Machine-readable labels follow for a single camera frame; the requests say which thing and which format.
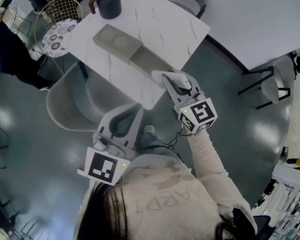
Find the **person in dark clothing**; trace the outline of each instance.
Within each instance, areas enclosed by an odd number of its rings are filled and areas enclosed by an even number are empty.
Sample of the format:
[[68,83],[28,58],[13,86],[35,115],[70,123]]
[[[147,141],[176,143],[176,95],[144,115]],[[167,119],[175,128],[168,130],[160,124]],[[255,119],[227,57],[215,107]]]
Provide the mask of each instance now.
[[20,81],[47,91],[53,81],[38,75],[46,55],[33,60],[21,39],[2,22],[6,11],[0,12],[0,72],[16,76]]

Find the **black pants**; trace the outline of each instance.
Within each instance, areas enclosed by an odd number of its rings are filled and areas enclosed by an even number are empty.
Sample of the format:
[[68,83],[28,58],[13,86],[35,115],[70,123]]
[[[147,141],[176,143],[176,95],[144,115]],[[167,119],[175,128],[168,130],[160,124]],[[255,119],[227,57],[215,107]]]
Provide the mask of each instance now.
[[31,58],[25,44],[16,35],[2,72],[16,76],[20,81],[41,89],[49,86],[51,82],[38,75],[39,69],[39,63]]

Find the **dark hair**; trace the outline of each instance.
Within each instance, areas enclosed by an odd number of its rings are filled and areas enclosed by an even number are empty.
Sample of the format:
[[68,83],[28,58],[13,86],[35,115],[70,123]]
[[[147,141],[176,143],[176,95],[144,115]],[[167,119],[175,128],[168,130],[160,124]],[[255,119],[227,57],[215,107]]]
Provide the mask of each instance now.
[[[100,183],[90,195],[78,228],[77,240],[98,239],[130,240],[125,199],[120,187],[120,198],[112,186]],[[255,240],[255,230],[239,209],[234,209],[233,218],[221,216],[214,231],[215,240]]]

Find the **beige sweater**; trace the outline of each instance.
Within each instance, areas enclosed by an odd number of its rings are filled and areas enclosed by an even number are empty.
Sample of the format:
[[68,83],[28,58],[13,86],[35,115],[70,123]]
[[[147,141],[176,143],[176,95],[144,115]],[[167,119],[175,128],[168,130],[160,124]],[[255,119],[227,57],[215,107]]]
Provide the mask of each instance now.
[[[125,172],[119,185],[132,240],[213,240],[219,214],[232,216],[233,208],[241,209],[257,231],[249,204],[228,177],[208,133],[203,130],[188,141],[197,178],[180,161],[153,154],[137,157]],[[76,229],[94,185],[91,181]]]

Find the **kettle handle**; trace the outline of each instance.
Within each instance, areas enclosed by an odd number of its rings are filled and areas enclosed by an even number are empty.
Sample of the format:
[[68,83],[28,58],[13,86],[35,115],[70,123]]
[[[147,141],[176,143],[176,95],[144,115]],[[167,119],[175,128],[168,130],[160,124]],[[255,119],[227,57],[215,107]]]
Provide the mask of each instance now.
[[94,6],[94,2],[96,2],[97,0],[90,0],[89,1],[89,7],[90,7],[90,11],[92,14],[96,14],[96,10],[95,10],[95,6]]

